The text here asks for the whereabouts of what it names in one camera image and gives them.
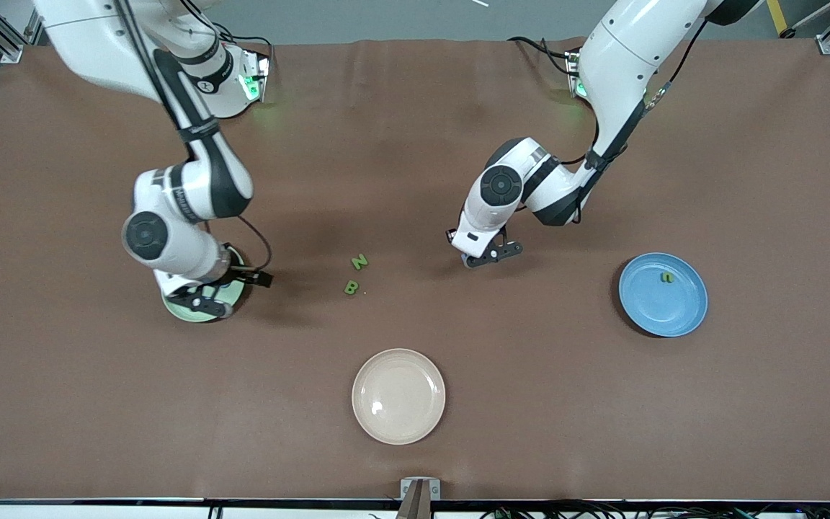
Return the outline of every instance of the green plate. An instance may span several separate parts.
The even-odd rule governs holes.
[[[236,256],[239,257],[239,262],[243,263],[243,259],[236,253]],[[234,282],[229,283],[228,285],[220,287],[220,292],[217,293],[217,300],[222,301],[224,303],[229,303],[230,306],[236,306],[236,302],[241,297],[241,293],[243,293],[243,289],[245,288],[245,283],[241,282],[240,280],[234,280]],[[213,293],[213,288],[210,286],[202,287],[203,295],[209,296]],[[188,293],[197,292],[196,288],[192,288],[188,290]],[[177,316],[178,319],[187,322],[207,322],[213,321],[217,319],[217,316],[212,316],[210,314],[205,314],[204,312],[198,312],[192,309],[187,309],[181,305],[172,305],[169,303],[168,300],[162,298],[162,303],[164,303],[165,308],[171,312],[171,315]]]

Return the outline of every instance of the table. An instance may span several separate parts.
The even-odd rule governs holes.
[[[269,102],[222,128],[275,284],[209,325],[172,318],[120,243],[135,176],[184,158],[161,108],[50,48],[0,72],[0,498],[382,498],[426,475],[451,499],[830,500],[830,56],[812,40],[698,42],[585,223],[520,214],[526,252],[479,270],[444,232],[488,155],[589,145],[564,76],[514,43],[436,41],[284,46],[274,70]],[[263,259],[238,221],[213,230]],[[708,285],[691,335],[620,316],[620,269],[654,250]],[[441,423],[404,447],[350,411],[390,347],[447,382]]]

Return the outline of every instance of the black cable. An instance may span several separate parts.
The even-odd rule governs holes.
[[[139,57],[139,61],[142,63],[146,75],[149,77],[149,81],[156,89],[156,94],[159,96],[159,101],[161,101],[162,107],[165,108],[165,112],[168,113],[169,117],[175,122],[175,126],[177,127],[178,118],[175,115],[174,109],[171,108],[169,98],[165,95],[165,88],[162,86],[161,81],[159,81],[159,73],[156,71],[152,58],[146,50],[146,44],[143,42],[143,33],[140,32],[139,25],[136,23],[133,8],[130,6],[130,0],[115,0],[115,6],[117,7],[117,12],[120,15],[122,25],[124,25],[124,29],[126,29],[126,32],[128,32],[130,36],[130,42],[133,44],[134,51]]]
[[[260,230],[254,228],[253,224],[251,224],[251,221],[245,220],[245,218],[243,216],[241,216],[241,214],[240,214],[240,216],[237,216],[237,218],[239,218],[239,220],[243,221],[245,226],[248,226],[248,228],[251,229],[251,232],[256,234],[256,236],[258,236],[258,239],[260,239],[261,242],[264,244],[264,248],[267,250],[267,259],[265,259],[264,263],[260,267],[258,267],[258,269],[264,269],[264,267],[267,267],[268,265],[270,265],[271,260],[274,259],[274,253],[271,251],[271,244],[267,242],[266,237],[264,237],[264,234],[261,234]]]
[[[585,101],[585,99],[582,99],[582,102],[585,102],[585,105],[587,105],[587,103],[588,103],[587,101]],[[594,121],[594,138],[591,139],[591,146],[592,147],[594,147],[594,143],[597,142],[597,137],[599,137],[599,136],[600,136],[600,125],[597,124],[597,118],[595,118],[595,121]],[[585,152],[585,154],[582,154],[582,156],[577,158],[576,160],[561,161],[561,162],[559,162],[559,164],[562,164],[564,167],[567,167],[567,165],[578,164],[580,161],[585,160],[585,157],[587,157],[587,151]]]
[[[508,42],[527,43],[527,45],[530,45],[534,49],[539,50],[541,53],[549,53],[550,56],[553,56],[553,57],[562,57],[562,58],[566,57],[566,55],[564,55],[564,53],[562,53],[562,55],[560,53],[554,53],[552,50],[543,48],[543,46],[540,46],[539,43],[534,42],[534,40],[531,40],[529,38],[525,38],[524,36],[514,36],[514,38],[508,38]],[[578,50],[578,49],[567,50],[566,52],[574,52],[575,50]]]
[[[652,519],[653,515],[661,512],[679,512],[678,515],[673,516],[673,519],[730,519],[727,513],[713,513],[702,508],[685,508],[682,506],[663,506],[655,510],[649,510],[646,513],[646,518]]]
[[[599,505],[602,508],[609,508],[611,510],[614,510],[614,512],[619,513],[620,519],[625,519],[625,517],[626,517],[626,514],[623,513],[622,510],[620,510],[619,508],[611,505],[608,502],[599,502],[599,503],[597,503],[597,505]]]
[[[556,63],[556,58],[553,57],[553,52],[551,52],[550,47],[548,47],[546,45],[546,39],[540,39],[540,45],[543,46],[543,52],[546,53],[546,57],[548,57],[550,59],[550,63],[552,63],[553,66],[556,67],[556,70],[559,70],[560,72],[562,72],[563,74],[566,74],[567,76],[572,76],[573,78],[577,78],[577,76],[579,76],[579,73],[570,72],[568,69],[562,68],[562,66],[559,66],[559,63]]]
[[[530,45],[534,49],[539,50],[539,52],[544,53],[547,57],[549,57],[550,63],[552,63],[553,66],[555,66],[556,69],[559,70],[560,72],[562,72],[563,74],[566,74],[567,76],[575,76],[576,78],[577,78],[577,76],[579,76],[578,73],[569,72],[565,68],[562,68],[562,66],[559,66],[559,63],[556,63],[556,58],[557,57],[562,58],[562,59],[566,59],[566,53],[553,52],[553,50],[550,50],[550,47],[547,46],[545,39],[540,40],[540,43],[536,43],[536,42],[534,42],[534,40],[531,40],[529,38],[525,38],[524,36],[514,36],[514,38],[508,38],[508,42],[527,43],[528,45]],[[574,49],[566,50],[566,52],[567,53],[573,53],[573,52],[576,52],[576,50],[578,50],[580,48],[581,47],[576,47]]]
[[[706,27],[706,19],[704,19],[704,22],[700,24],[697,32],[694,33],[694,38],[691,39],[691,43],[687,44],[687,50],[684,51],[684,56],[681,58],[681,63],[678,63],[678,68],[674,69],[674,74],[671,74],[671,79],[668,80],[669,83],[673,83],[674,79],[678,77],[678,72],[681,72],[681,67],[684,66],[684,62],[687,61],[687,56],[691,53],[691,48],[694,47],[694,42],[696,42],[696,40],[700,37],[700,33],[704,27]]]
[[[197,21],[204,24],[204,26],[207,27],[208,29],[212,30],[212,32],[214,32],[214,33],[217,32],[217,30],[214,29],[214,27],[212,25],[210,25],[210,23],[208,23],[208,20],[205,19],[204,13],[200,9],[198,9],[198,7],[195,6],[191,2],[191,0],[178,0],[178,1],[181,3],[182,6],[184,6],[185,9],[187,9],[187,12],[191,13],[191,16],[193,16],[193,17],[195,17],[195,19],[197,19]]]
[[[191,13],[191,16],[195,17],[197,21],[204,24],[204,26],[212,30],[212,32],[220,33],[220,38],[224,40],[224,42],[236,43],[236,40],[259,40],[259,42],[264,42],[264,44],[267,45],[269,49],[268,52],[274,53],[274,46],[267,38],[264,38],[263,36],[235,36],[225,25],[215,21],[211,22],[210,19],[207,18],[207,15],[204,14],[199,7],[195,6],[191,0],[178,1],[181,2],[182,6],[184,6],[184,8],[187,9],[187,11]]]
[[[751,516],[752,517],[757,517],[758,515],[761,515],[762,513],[766,512],[767,509],[770,508],[771,506],[774,506],[773,503],[770,503],[770,505],[764,506],[764,508],[762,508],[761,510],[758,510],[757,512],[752,513]]]

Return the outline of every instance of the blue plate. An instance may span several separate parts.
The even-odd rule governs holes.
[[[620,303],[646,332],[679,337],[706,316],[706,286],[683,259],[652,252],[636,257],[620,275]]]

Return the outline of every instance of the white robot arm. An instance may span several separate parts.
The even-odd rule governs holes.
[[[652,73],[706,17],[728,25],[750,12],[757,0],[619,0],[604,14],[579,54],[579,76],[597,119],[596,141],[577,171],[533,138],[501,145],[470,188],[457,229],[447,232],[463,252],[465,265],[477,267],[519,254],[504,224],[524,203],[544,226],[578,223],[587,198],[646,113],[643,93]],[[494,242],[499,234],[503,244]]]
[[[230,305],[204,296],[199,287],[233,280],[268,286],[271,276],[239,264],[228,246],[197,227],[202,221],[239,216],[253,196],[251,178],[222,136],[205,103],[207,96],[198,92],[193,76],[182,69],[180,56],[159,49],[145,36],[138,23],[139,10],[133,7],[140,4],[130,0],[36,0],[36,4],[53,46],[73,72],[98,85],[154,99],[168,111],[188,159],[139,175],[133,214],[124,224],[122,240],[132,257],[153,269],[168,302],[218,318],[230,315]],[[154,32],[163,32],[159,25],[164,18],[148,14],[155,5],[144,9],[145,18],[156,21]],[[218,38],[211,39],[210,45],[220,47]],[[236,105],[227,99],[247,99],[242,88],[219,89],[211,95],[220,96],[224,106]],[[198,287],[197,292],[188,293],[192,287]]]

